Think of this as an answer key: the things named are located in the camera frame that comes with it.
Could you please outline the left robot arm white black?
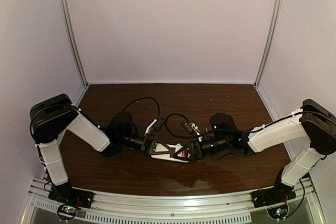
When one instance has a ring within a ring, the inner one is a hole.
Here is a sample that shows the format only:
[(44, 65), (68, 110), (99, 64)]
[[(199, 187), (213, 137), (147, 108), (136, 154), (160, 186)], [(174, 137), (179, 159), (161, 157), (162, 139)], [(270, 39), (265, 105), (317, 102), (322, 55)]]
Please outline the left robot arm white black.
[(65, 93), (33, 105), (29, 118), (29, 132), (51, 181), (51, 191), (65, 202), (75, 198), (78, 193), (66, 172), (58, 143), (58, 137), (63, 132), (76, 136), (104, 157), (113, 157), (124, 147), (129, 147), (154, 158), (172, 160), (173, 155), (182, 148), (180, 144), (156, 141), (155, 133), (165, 122), (160, 116), (152, 121), (143, 134), (138, 133), (133, 116), (126, 109), (113, 116), (106, 127), (101, 127), (75, 106)]

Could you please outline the white remote control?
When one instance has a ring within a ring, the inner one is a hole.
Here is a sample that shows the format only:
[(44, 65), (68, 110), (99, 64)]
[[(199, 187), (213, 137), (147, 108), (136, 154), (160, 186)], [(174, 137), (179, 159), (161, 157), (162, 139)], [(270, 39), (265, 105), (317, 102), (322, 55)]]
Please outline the white remote control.
[(165, 144), (165, 143), (155, 143), (154, 149), (150, 156), (155, 159), (161, 159), (165, 161), (172, 162), (180, 162), (180, 163), (188, 163), (188, 161), (180, 160), (178, 158), (173, 157), (177, 151), (179, 151), (183, 146), (180, 143), (175, 145)]

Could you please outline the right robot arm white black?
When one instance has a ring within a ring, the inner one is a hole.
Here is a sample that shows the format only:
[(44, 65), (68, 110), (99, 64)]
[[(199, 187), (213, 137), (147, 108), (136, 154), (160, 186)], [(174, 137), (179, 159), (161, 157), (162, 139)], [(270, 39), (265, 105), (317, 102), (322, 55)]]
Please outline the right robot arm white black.
[(203, 140), (188, 137), (190, 142), (173, 158), (198, 161), (221, 151), (247, 157), (287, 141), (307, 140), (304, 149), (277, 175), (274, 194), (280, 199), (285, 199), (320, 159), (335, 152), (335, 115), (312, 99), (304, 100), (302, 107), (288, 116), (247, 131), (240, 131), (233, 117), (225, 113), (214, 114), (209, 122), (212, 129), (202, 134)]

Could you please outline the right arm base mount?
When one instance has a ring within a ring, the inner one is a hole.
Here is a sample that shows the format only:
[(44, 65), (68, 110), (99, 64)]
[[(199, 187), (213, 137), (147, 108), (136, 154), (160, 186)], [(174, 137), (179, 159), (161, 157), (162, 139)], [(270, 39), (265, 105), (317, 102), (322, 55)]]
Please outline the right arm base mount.
[(289, 199), (296, 198), (296, 193), (292, 190), (288, 193), (276, 191), (273, 187), (259, 189), (250, 193), (255, 208), (285, 203)]

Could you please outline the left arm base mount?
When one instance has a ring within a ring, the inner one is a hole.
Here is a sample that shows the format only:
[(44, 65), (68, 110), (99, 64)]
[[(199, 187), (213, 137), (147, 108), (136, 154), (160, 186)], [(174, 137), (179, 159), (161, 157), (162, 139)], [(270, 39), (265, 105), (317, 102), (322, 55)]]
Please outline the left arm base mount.
[(60, 197), (57, 192), (52, 189), (48, 198), (66, 205), (78, 208), (91, 208), (94, 193), (91, 191), (73, 189), (69, 197)]

